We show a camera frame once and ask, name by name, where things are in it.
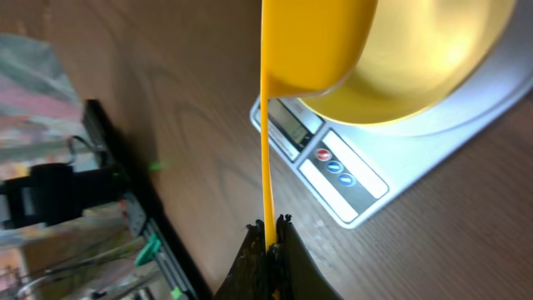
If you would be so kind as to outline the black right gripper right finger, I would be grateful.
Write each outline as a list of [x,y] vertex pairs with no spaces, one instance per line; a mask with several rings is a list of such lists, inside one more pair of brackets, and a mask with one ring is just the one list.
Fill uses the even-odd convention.
[[291,222],[291,215],[276,220],[277,243],[272,246],[273,280],[281,300],[342,300],[318,269]]

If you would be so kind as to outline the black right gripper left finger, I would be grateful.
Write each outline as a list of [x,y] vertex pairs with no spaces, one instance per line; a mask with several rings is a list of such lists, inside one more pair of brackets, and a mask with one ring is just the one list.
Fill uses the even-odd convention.
[[267,300],[269,283],[264,242],[264,223],[246,225],[247,235],[214,300]]

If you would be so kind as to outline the orange plastic measuring scoop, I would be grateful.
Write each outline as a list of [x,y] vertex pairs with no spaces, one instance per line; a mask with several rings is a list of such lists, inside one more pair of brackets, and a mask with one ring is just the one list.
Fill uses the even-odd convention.
[[262,0],[260,121],[265,247],[277,241],[268,102],[320,96],[340,85],[366,44],[376,0]]

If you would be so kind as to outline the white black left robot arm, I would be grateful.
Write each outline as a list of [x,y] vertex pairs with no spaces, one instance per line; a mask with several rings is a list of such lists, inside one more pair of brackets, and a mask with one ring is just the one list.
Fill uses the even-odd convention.
[[1,183],[1,228],[58,225],[118,201],[125,191],[125,180],[111,167],[76,172],[66,163],[36,165],[26,177]]

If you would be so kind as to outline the white digital kitchen scale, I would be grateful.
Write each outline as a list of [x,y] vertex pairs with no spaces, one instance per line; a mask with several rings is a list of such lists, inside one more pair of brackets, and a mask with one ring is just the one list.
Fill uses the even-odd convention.
[[516,2],[476,70],[443,101],[408,118],[350,125],[301,102],[327,93],[269,100],[272,147],[339,225],[365,222],[531,89],[532,4]]

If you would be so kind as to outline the pale yellow plastic bowl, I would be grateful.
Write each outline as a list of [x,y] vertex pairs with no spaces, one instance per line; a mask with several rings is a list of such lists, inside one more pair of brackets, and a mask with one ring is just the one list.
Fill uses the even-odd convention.
[[338,89],[301,102],[350,125],[393,123],[443,101],[506,29],[515,0],[380,0],[366,45]]

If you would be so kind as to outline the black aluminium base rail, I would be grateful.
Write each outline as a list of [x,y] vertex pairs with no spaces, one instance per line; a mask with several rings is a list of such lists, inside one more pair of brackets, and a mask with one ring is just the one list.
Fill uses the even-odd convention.
[[82,124],[95,147],[99,166],[112,171],[121,190],[119,198],[125,202],[130,232],[158,245],[152,259],[172,295],[176,299],[211,299],[211,289],[167,219],[147,172],[136,162],[97,99],[85,102]]

